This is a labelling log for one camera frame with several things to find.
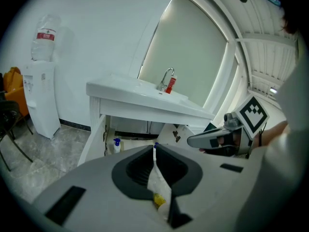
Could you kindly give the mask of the person's right hand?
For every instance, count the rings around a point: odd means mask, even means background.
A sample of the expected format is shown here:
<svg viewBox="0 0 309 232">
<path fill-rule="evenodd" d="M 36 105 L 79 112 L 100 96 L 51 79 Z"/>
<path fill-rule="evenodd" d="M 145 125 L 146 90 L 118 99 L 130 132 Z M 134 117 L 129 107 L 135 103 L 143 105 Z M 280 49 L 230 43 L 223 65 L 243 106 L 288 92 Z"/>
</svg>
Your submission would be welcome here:
<svg viewBox="0 0 309 232">
<path fill-rule="evenodd" d="M 218 148 L 200 148 L 199 152 L 212 154 L 212 155 L 224 155 L 226 148 L 224 147 L 224 137 L 220 136 L 217 137 Z"/>
</svg>

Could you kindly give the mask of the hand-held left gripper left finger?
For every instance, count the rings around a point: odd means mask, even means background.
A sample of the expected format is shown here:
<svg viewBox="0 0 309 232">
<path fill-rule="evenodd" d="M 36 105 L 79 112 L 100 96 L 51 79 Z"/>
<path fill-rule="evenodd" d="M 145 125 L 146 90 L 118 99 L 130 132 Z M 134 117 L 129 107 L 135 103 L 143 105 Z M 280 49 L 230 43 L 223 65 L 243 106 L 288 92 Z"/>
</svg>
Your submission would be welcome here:
<svg viewBox="0 0 309 232">
<path fill-rule="evenodd" d="M 147 188 L 153 147 L 87 161 L 47 187 L 33 205 L 72 232 L 167 232 Z"/>
</svg>

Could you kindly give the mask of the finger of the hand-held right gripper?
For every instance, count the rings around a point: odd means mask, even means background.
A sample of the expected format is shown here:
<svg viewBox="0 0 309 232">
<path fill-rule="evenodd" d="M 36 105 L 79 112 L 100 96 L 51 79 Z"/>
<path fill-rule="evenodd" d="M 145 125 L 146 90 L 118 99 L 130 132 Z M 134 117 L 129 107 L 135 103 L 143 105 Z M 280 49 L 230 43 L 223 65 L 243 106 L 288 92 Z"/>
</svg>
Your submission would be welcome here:
<svg viewBox="0 0 309 232">
<path fill-rule="evenodd" d="M 218 138 L 229 137 L 230 135 L 232 135 L 232 131 L 225 127 L 220 127 L 190 136 L 187 138 L 187 143 L 194 148 L 218 149 L 221 147 Z"/>
</svg>

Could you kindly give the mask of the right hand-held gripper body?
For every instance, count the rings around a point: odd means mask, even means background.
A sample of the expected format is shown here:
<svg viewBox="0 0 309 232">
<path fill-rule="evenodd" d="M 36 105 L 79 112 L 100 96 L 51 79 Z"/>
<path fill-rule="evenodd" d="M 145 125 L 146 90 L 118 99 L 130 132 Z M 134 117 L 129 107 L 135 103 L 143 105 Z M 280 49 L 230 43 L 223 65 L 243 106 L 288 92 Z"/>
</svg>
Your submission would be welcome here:
<svg viewBox="0 0 309 232">
<path fill-rule="evenodd" d="M 235 111 L 226 113 L 222 127 L 232 131 L 232 138 L 224 137 L 226 150 L 221 156 L 248 157 L 253 149 L 254 137 L 263 133 L 268 119 L 267 111 L 254 95 L 249 95 Z"/>
</svg>

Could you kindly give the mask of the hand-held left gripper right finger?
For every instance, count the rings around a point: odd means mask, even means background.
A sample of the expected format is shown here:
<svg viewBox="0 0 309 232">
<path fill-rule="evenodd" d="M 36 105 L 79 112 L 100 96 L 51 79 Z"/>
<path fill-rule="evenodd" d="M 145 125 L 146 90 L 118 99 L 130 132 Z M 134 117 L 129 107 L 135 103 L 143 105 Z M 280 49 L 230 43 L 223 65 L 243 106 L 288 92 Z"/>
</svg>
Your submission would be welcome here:
<svg viewBox="0 0 309 232">
<path fill-rule="evenodd" d="M 247 173 L 256 177 L 261 161 L 261 153 L 243 159 L 158 145 L 156 163 L 171 188 L 168 224 L 178 228 L 223 198 L 232 198 L 232 187 Z"/>
</svg>

